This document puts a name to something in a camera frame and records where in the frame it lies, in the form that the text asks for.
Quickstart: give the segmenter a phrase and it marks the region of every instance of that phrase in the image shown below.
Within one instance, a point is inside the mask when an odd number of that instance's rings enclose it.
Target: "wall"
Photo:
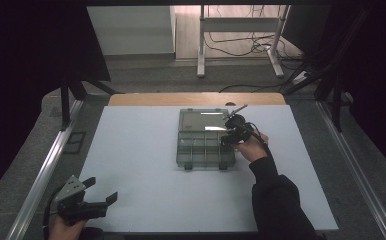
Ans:
[[[172,6],[88,7],[103,55],[174,53]]]

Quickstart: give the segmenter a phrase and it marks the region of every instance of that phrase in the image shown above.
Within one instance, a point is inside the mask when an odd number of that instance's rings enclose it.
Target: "black curtain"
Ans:
[[[342,64],[351,114],[386,157],[386,1],[377,1]]]
[[[44,95],[77,71],[110,80],[86,7],[0,1],[0,178],[34,126]]]

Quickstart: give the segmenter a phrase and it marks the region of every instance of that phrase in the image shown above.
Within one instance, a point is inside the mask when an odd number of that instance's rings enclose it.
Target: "human hand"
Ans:
[[[77,240],[86,223],[87,220],[82,220],[68,226],[65,220],[57,215],[49,234],[49,240]]]
[[[257,130],[255,130],[255,133],[261,135],[262,139],[268,144],[267,135],[258,132]],[[250,136],[250,138],[244,143],[233,144],[231,146],[234,149],[239,150],[243,157],[245,157],[250,162],[268,156],[262,144],[254,136]]]

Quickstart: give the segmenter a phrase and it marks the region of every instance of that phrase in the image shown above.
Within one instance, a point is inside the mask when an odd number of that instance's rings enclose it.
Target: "white tabletop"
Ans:
[[[89,226],[108,232],[255,232],[246,161],[228,171],[190,171],[176,164],[180,109],[233,110],[227,106],[105,107],[80,175],[96,177],[87,202],[119,199]],[[316,230],[337,230],[327,199],[289,106],[249,106],[240,112],[269,136],[280,174],[299,188],[301,205]]]

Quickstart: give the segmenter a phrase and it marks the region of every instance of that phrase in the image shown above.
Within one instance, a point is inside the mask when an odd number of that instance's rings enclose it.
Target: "aluminum rail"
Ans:
[[[22,239],[24,237],[31,219],[34,216],[34,212],[37,209],[38,204],[40,203],[44,191],[46,190],[49,180],[53,174],[53,170],[55,169],[58,159],[62,153],[63,146],[65,145],[72,129],[74,128],[74,124],[82,104],[82,101],[76,100],[72,105],[71,121],[69,122],[69,125],[65,131],[60,131],[58,133],[55,142],[50,148],[50,151],[44,160],[43,166],[41,167],[37,178],[35,179],[27,195],[27,198],[19,210],[18,216],[16,216],[16,219],[6,239],[14,240]]]
[[[384,238],[386,239],[386,210],[384,209],[382,202],[371,187],[370,182],[361,169],[361,166],[359,165],[358,160],[349,147],[345,137],[342,133],[337,131],[336,127],[332,123],[330,110],[322,102],[317,101],[316,104],[330,130],[330,133],[333,136],[333,139],[335,140],[340,152],[342,153],[349,171],[351,172],[359,190],[361,191],[362,196],[364,197],[371,213],[374,216],[374,219],[376,220]]]

